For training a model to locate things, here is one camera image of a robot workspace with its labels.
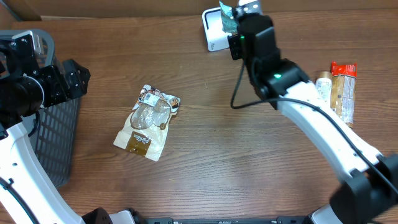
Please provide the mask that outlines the mint green wipes packet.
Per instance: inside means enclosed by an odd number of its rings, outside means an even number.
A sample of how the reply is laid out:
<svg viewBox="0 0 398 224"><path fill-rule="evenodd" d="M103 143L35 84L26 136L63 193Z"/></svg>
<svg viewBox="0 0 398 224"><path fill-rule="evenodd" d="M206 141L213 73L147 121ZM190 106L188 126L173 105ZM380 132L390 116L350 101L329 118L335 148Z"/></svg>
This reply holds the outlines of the mint green wipes packet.
<svg viewBox="0 0 398 224"><path fill-rule="evenodd" d="M226 5L222 0L219 0L220 11L221 11L221 23L222 30L225 33L236 34L237 31L237 23L233 16L233 8L229 5Z"/></svg>

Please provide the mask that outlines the white tube with gold cap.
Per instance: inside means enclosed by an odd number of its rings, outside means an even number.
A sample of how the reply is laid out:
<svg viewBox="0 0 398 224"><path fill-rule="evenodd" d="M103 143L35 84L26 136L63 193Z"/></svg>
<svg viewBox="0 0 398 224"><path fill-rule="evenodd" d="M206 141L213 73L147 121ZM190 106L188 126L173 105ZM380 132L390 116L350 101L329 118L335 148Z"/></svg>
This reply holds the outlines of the white tube with gold cap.
<svg viewBox="0 0 398 224"><path fill-rule="evenodd" d="M330 107L332 74L330 72L320 72L315 82L315 87L320 95L321 100L323 100L325 104Z"/></svg>

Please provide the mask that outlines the orange spaghetti packet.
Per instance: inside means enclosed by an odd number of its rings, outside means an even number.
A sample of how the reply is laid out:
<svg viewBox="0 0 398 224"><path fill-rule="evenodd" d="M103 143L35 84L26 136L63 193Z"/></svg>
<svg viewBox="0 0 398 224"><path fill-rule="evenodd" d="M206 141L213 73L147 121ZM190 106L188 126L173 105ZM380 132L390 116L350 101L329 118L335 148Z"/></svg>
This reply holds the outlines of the orange spaghetti packet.
<svg viewBox="0 0 398 224"><path fill-rule="evenodd" d="M331 108L350 128L354 125L355 88L357 64L331 63Z"/></svg>

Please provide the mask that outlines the brown clear snack bag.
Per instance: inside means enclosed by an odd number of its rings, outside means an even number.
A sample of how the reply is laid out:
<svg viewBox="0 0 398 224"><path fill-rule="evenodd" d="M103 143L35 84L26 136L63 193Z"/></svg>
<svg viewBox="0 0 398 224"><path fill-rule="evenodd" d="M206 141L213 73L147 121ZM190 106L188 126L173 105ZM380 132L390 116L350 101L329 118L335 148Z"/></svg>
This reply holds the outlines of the brown clear snack bag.
<svg viewBox="0 0 398 224"><path fill-rule="evenodd" d="M152 161L164 149L169 123L180 107L180 98L144 85L131 114L113 144Z"/></svg>

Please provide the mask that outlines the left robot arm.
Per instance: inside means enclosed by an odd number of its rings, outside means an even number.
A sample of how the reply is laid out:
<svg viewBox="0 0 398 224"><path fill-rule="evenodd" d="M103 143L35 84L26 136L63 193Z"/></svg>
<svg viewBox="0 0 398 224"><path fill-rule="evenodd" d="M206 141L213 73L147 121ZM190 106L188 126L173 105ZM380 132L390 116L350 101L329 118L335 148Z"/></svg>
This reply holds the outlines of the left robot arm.
<svg viewBox="0 0 398 224"><path fill-rule="evenodd" d="M82 97L90 72L73 59L57 65L44 30L1 31L1 203L16 223L137 223L132 209L98 207L81 216L64 201L39 162L24 118Z"/></svg>

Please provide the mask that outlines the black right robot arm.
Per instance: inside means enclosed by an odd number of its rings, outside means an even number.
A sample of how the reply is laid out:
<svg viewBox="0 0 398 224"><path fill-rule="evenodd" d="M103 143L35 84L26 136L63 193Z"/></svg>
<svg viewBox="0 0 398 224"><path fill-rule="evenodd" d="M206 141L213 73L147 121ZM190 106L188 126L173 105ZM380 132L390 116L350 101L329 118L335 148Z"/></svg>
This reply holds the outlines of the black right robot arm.
<svg viewBox="0 0 398 224"><path fill-rule="evenodd" d="M243 61L260 103L293 121L327 159L340 181L329 202L304 223L371 223L397 205L397 156L383 156L325 104L307 74L282 58L274 24L258 1L232 9L237 33L229 37L232 58Z"/></svg>

